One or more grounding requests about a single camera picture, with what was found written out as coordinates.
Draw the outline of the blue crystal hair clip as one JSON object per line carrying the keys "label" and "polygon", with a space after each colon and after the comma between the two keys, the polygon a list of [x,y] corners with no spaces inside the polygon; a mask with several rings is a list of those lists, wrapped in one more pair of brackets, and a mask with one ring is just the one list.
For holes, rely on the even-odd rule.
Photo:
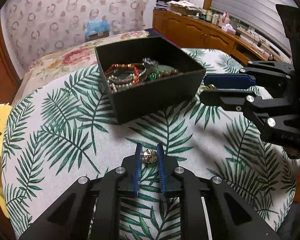
{"label": "blue crystal hair clip", "polygon": [[142,59],[142,62],[145,64],[145,65],[147,65],[147,66],[154,66],[154,67],[156,67],[159,63],[157,62],[157,61],[155,61],[155,60],[151,60],[150,58],[144,58],[144,59]]}

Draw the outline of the black open jewelry box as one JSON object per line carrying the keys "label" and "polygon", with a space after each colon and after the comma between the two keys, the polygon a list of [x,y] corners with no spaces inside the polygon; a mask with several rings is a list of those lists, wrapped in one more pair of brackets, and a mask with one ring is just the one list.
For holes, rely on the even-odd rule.
{"label": "black open jewelry box", "polygon": [[[206,73],[201,64],[161,36],[102,45],[95,47],[95,53],[114,116],[120,124],[191,100]],[[147,57],[157,61],[159,66],[171,67],[178,73],[151,80],[150,74],[159,69],[151,67],[136,85],[129,82],[117,90],[110,87],[106,71],[113,64],[143,63],[142,59]]]}

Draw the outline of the pink tissue box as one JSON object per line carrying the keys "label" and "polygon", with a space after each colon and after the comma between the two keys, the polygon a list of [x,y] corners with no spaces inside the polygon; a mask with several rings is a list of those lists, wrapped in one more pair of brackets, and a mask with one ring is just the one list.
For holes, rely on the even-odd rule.
{"label": "pink tissue box", "polygon": [[226,33],[230,33],[232,35],[236,34],[236,30],[232,27],[232,25],[230,23],[227,23],[225,25],[222,26],[222,31],[226,32]]}

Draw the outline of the wooden sideboard cabinet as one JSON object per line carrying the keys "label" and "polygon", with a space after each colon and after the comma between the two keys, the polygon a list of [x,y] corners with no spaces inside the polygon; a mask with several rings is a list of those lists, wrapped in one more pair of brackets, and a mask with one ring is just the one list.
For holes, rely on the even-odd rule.
{"label": "wooden sideboard cabinet", "polygon": [[169,11],[154,9],[152,27],[181,48],[221,50],[244,65],[255,60],[289,62],[266,45],[258,47],[256,38],[249,44],[211,23]]}

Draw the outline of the window roller blind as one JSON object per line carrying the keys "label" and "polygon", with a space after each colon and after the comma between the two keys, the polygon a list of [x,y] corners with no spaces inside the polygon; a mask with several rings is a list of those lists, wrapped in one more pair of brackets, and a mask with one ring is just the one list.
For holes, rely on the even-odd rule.
{"label": "window roller blind", "polygon": [[212,0],[211,8],[228,12],[232,17],[252,25],[290,54],[290,43],[276,9],[277,4],[297,7],[293,0]]}

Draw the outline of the palm leaf print cloth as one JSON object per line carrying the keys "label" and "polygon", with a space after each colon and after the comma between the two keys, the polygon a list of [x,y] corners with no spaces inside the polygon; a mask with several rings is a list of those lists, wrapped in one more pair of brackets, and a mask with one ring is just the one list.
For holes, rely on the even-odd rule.
{"label": "palm leaf print cloth", "polygon": [[163,145],[197,176],[220,176],[274,229],[295,196],[300,163],[263,142],[237,112],[198,98],[119,125],[96,64],[53,80],[19,100],[8,117],[2,177],[17,237],[76,179],[95,179],[135,151]]}

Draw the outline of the cardboard box under bag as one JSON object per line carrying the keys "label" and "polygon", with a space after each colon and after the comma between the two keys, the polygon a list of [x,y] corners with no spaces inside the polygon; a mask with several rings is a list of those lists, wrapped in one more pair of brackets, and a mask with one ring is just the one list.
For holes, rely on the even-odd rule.
{"label": "cardboard box under bag", "polygon": [[100,33],[95,33],[92,35],[89,35],[89,41],[93,41],[93,40],[99,40],[102,38],[106,38],[109,37],[109,31],[104,31],[104,32],[100,32]]}

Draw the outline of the floral bed blanket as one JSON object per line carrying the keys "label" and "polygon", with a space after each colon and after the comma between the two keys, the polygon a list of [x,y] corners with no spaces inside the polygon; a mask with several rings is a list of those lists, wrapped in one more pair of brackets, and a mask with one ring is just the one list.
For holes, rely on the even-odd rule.
{"label": "floral bed blanket", "polygon": [[47,85],[55,79],[87,68],[97,63],[95,47],[117,43],[127,40],[157,36],[160,33],[155,29],[130,31],[99,40],[85,42],[83,44],[47,54],[36,59],[27,69],[21,85],[11,103],[12,106],[36,89]]}

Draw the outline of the blue bag on box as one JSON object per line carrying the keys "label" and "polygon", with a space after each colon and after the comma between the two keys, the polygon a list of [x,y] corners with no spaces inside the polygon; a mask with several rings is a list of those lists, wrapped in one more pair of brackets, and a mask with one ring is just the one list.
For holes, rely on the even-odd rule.
{"label": "blue bag on box", "polygon": [[110,32],[110,24],[108,21],[89,21],[85,30],[85,38],[89,40],[89,35],[104,31]]}

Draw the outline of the circle pattern lace curtain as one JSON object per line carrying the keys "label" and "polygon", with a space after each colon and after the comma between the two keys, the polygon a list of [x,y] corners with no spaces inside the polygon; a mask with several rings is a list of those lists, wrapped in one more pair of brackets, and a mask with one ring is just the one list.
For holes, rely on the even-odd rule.
{"label": "circle pattern lace curtain", "polygon": [[85,41],[90,22],[105,21],[110,35],[144,28],[148,0],[7,0],[7,36],[23,70],[46,54]]}

